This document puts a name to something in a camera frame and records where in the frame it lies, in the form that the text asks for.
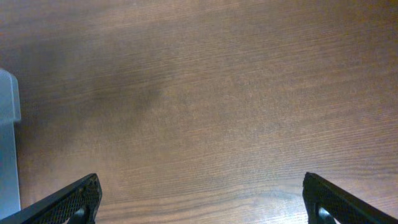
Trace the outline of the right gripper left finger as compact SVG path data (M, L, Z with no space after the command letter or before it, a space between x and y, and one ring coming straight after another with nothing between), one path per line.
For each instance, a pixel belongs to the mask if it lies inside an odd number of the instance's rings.
M88 174L31 206L1 220L1 224L95 222L102 189L96 174Z

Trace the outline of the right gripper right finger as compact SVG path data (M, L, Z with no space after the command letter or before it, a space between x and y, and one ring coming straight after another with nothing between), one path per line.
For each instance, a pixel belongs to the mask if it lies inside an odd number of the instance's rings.
M396 218L315 173L305 174L302 196L309 224L397 223Z

